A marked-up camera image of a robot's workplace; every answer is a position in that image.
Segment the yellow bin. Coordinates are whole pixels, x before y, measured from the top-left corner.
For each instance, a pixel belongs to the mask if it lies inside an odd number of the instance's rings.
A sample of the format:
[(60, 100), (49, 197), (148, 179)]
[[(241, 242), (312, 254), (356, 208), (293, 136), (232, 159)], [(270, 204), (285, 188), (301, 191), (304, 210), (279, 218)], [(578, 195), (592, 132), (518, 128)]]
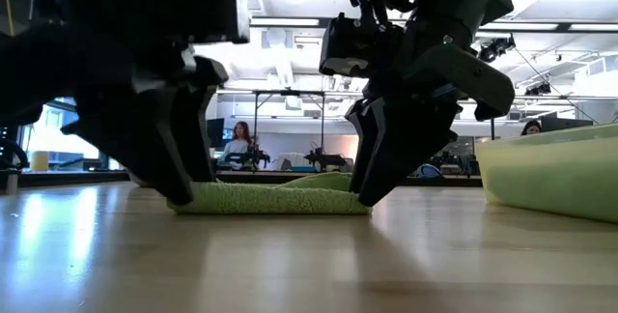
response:
[(45, 172), (49, 169), (49, 152), (33, 151), (30, 155), (30, 170), (32, 172)]

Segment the yellow translucent plastic basket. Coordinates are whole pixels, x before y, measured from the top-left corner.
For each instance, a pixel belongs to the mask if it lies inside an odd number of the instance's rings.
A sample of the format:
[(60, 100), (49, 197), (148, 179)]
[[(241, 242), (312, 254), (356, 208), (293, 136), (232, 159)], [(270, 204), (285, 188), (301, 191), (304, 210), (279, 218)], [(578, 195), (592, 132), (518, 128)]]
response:
[(618, 224), (618, 124), (481, 143), (492, 204)]

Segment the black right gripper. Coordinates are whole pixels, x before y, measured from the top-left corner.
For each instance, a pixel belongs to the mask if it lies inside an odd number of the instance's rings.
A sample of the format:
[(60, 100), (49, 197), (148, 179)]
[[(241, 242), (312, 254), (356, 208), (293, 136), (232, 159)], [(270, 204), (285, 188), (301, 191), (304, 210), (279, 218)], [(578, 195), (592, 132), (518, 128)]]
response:
[(511, 79), (450, 43), (434, 45), (412, 61), (372, 76), (364, 96), (346, 114), (358, 135), (350, 190), (375, 206), (399, 182), (457, 138), (451, 130), (462, 110), (454, 102), (394, 101), (419, 95), (439, 100), (471, 98), (475, 118), (505, 116), (513, 104)]

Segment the lime green microfiber towel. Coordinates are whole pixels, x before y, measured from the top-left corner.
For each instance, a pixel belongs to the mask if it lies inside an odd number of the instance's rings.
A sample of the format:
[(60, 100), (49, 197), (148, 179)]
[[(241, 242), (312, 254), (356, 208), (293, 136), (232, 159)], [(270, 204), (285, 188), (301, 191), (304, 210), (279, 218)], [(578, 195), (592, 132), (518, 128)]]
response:
[(177, 214), (360, 214), (373, 211), (349, 191), (351, 175), (328, 172), (277, 185), (193, 183), (186, 205), (166, 202)]

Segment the black station frame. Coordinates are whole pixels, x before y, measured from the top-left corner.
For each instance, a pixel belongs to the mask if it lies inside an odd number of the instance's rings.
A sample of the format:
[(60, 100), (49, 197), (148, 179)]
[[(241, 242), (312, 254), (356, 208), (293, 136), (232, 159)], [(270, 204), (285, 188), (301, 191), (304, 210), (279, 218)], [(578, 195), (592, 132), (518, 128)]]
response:
[[(224, 89), (216, 92), (207, 117), (222, 119), (230, 130), (245, 122), (259, 146), (273, 159), (282, 153), (307, 153), (319, 146), (354, 158), (358, 138), (345, 115), (360, 99), (353, 92)], [(513, 137), (524, 123), (546, 116), (587, 120), (595, 125), (618, 122), (618, 97), (583, 95), (517, 96), (510, 112), (493, 121), (474, 117), (476, 102), (461, 100), (452, 130), (462, 137)]]

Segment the black monitor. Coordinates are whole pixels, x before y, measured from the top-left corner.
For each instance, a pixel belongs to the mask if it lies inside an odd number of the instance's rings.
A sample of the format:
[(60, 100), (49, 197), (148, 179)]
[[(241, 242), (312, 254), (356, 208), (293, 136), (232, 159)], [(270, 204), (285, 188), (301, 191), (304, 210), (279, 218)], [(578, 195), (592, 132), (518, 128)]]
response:
[(541, 132), (557, 131), (568, 128), (580, 128), (593, 126), (594, 122), (589, 120), (562, 119), (557, 117), (544, 116), (541, 120)]
[(224, 123), (225, 120), (223, 118), (207, 120), (207, 135), (211, 148), (221, 148), (224, 146)]

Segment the overhead metal rail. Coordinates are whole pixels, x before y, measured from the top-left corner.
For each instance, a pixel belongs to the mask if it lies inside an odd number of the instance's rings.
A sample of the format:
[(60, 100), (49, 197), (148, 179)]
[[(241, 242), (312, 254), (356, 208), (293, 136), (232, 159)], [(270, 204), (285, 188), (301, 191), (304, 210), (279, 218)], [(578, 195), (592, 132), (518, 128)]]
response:
[[(308, 27), (325, 28), (328, 17), (254, 17), (252, 27)], [(480, 32), (500, 33), (557, 33), (557, 34), (618, 34), (618, 23), (526, 22), (494, 21), (479, 28)]]

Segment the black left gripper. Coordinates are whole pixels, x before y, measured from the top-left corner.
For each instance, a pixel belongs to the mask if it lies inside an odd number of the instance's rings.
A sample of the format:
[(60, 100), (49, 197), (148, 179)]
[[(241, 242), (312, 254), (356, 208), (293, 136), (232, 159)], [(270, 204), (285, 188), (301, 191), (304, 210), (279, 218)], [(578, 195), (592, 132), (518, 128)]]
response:
[(77, 119), (62, 133), (97, 147), (176, 205), (193, 200), (189, 177), (215, 181), (206, 111), (229, 79), (221, 62), (190, 45), (134, 52), (108, 37), (69, 43), (67, 55)]

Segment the black aluminium table frame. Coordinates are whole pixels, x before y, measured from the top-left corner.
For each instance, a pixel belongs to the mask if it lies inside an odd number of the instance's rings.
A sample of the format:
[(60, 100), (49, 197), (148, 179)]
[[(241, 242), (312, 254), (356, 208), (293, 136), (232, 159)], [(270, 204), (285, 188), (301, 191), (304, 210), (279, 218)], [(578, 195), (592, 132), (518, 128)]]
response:
[[(307, 173), (264, 171), (258, 173), (223, 171), (217, 179), (226, 183), (283, 184), (307, 176)], [(128, 172), (41, 172), (24, 173), (18, 178), (18, 187), (44, 187), (58, 185), (88, 185), (125, 182)], [(399, 186), (432, 187), (482, 187), (480, 176), (446, 176), (443, 178), (406, 178)]]

